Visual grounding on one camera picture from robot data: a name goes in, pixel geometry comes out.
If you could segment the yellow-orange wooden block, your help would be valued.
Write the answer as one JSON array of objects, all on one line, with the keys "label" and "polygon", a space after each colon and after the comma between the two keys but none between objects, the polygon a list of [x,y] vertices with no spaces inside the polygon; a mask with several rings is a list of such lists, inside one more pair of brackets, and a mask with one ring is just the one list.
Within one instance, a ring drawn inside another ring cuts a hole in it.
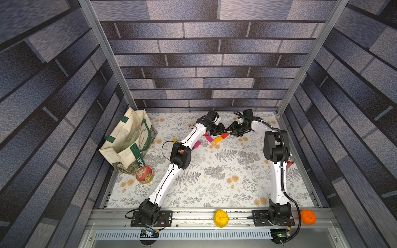
[{"label": "yellow-orange wooden block", "polygon": [[222,138],[221,136],[214,139],[214,142],[215,142],[216,144],[218,144],[218,143],[221,142],[221,141],[223,141],[223,138]]}]

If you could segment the magenta wooden block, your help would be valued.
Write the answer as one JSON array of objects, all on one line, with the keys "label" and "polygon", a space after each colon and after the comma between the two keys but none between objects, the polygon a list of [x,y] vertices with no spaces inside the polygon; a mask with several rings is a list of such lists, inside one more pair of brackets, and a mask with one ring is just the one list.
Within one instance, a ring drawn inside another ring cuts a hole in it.
[{"label": "magenta wooden block", "polygon": [[193,150],[194,150],[194,149],[197,149],[200,145],[201,145],[201,142],[200,142],[200,141],[197,141],[197,142],[195,143],[195,145],[193,146]]}]

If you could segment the pink wooden block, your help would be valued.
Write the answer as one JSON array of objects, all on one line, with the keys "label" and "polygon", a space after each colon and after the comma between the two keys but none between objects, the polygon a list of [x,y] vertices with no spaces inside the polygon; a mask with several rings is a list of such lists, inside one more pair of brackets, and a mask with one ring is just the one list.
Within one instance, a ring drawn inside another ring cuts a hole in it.
[{"label": "pink wooden block", "polygon": [[214,141],[214,139],[209,135],[209,136],[206,136],[206,139],[211,143],[211,142],[213,142]]}]

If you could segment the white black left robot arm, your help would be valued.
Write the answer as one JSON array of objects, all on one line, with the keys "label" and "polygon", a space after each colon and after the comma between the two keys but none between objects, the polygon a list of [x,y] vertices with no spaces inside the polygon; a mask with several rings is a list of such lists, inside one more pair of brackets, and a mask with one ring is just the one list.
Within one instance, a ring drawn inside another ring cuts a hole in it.
[{"label": "white black left robot arm", "polygon": [[197,119],[196,124],[187,137],[173,144],[167,172],[153,193],[139,206],[139,214],[142,217],[142,223],[145,225],[156,224],[164,198],[169,189],[177,177],[181,175],[190,164],[191,151],[194,145],[204,134],[211,134],[221,130],[219,114],[210,110],[206,115]]}]

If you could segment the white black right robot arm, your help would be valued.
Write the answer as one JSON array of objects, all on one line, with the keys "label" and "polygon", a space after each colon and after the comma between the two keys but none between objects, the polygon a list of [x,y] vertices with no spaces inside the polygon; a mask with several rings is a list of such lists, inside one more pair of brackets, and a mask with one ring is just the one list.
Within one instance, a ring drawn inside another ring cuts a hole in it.
[{"label": "white black right robot arm", "polygon": [[226,129],[231,135],[243,136],[252,131],[264,138],[263,154],[269,161],[272,189],[267,211],[268,222],[273,226],[291,227],[294,225],[292,199],[286,191],[286,166],[290,156],[287,132],[255,117],[251,109],[235,111],[234,114],[238,119]]}]

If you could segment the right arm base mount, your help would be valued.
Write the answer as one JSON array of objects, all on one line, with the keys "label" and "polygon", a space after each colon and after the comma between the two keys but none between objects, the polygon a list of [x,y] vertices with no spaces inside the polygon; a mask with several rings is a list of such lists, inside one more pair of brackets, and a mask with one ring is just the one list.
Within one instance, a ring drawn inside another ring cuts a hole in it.
[{"label": "right arm base mount", "polygon": [[268,213],[267,210],[252,210],[252,220],[255,227],[292,227],[295,220],[291,215]]}]

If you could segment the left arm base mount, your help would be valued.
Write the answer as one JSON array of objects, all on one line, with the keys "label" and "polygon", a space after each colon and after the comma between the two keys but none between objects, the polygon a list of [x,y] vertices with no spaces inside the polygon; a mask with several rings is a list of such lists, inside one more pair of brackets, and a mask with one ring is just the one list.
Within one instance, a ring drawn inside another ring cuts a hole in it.
[{"label": "left arm base mount", "polygon": [[152,217],[135,211],[131,217],[130,227],[160,227],[167,228],[172,226],[173,211],[160,210]]}]

